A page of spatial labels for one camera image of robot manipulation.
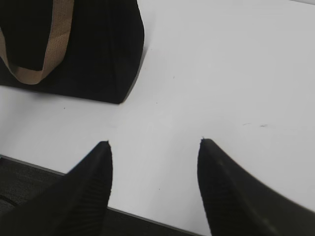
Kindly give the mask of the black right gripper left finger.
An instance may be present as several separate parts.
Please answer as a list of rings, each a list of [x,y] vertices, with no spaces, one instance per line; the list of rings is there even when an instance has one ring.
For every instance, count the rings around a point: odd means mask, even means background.
[[[99,236],[111,194],[108,142],[98,143],[69,173],[0,218],[2,236]]]

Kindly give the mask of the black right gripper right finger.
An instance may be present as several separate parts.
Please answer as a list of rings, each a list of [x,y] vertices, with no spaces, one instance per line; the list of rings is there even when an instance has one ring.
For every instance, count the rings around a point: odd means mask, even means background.
[[[313,236],[315,213],[277,193],[203,139],[197,179],[213,236]]]

